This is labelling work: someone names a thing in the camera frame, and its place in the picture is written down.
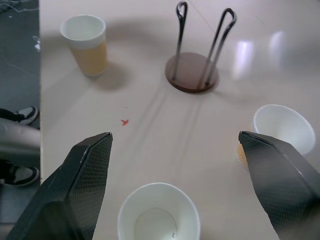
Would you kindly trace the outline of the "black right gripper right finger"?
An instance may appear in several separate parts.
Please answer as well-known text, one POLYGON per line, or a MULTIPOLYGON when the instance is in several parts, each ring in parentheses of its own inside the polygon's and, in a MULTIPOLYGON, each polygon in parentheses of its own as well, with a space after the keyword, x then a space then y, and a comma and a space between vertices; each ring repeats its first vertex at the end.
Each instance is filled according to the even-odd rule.
POLYGON ((320 173, 288 142, 241 131, 255 194, 279 237, 320 237, 320 173))

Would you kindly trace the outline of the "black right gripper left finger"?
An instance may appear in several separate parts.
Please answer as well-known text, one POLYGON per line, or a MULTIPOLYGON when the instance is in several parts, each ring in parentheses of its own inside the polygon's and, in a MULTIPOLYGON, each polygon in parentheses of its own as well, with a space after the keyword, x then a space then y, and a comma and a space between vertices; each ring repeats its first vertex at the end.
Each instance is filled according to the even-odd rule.
POLYGON ((113 135, 88 137, 39 187, 5 240, 92 240, 105 196, 113 135))

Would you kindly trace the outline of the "yellow ribbed paper cup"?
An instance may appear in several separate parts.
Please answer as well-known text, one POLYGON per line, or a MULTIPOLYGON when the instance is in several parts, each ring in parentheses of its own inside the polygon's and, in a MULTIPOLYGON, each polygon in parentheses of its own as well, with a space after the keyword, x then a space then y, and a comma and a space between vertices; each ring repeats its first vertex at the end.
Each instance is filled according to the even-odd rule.
POLYGON ((283 105, 267 104, 260 107, 247 130, 287 142, 304 158, 316 145, 312 125, 300 113, 283 105))
POLYGON ((102 19, 87 14, 73 16, 59 30, 84 75, 96 77, 106 70, 106 24, 102 19))

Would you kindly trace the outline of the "white paper cup near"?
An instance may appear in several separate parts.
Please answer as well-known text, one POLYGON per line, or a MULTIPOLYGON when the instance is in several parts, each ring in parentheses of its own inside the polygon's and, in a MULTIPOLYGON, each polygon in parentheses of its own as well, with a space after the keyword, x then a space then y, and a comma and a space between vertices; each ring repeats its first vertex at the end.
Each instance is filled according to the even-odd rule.
POLYGON ((201 222, 192 200, 164 182, 143 185, 122 203, 118 240, 200 240, 201 222))

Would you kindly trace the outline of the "black and white sneaker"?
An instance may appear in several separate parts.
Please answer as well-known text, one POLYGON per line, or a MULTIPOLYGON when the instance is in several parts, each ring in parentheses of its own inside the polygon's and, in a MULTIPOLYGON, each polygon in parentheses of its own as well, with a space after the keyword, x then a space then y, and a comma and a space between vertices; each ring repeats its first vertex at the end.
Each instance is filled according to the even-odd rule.
POLYGON ((30 125, 33 123, 39 116, 39 113, 39 110, 33 106, 29 106, 16 112, 0 108, 1 119, 10 120, 23 125, 30 125))
POLYGON ((23 187, 32 184, 40 177, 36 167, 18 166, 0 159, 0 185, 23 187))

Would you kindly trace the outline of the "person's legs and shoes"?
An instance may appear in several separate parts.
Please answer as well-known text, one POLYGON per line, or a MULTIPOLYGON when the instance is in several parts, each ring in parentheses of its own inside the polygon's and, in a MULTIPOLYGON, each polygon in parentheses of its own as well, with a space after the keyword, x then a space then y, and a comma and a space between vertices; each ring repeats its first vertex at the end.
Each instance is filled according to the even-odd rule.
POLYGON ((41 133, 38 129, 0 118, 0 160, 24 167, 40 167, 41 133))

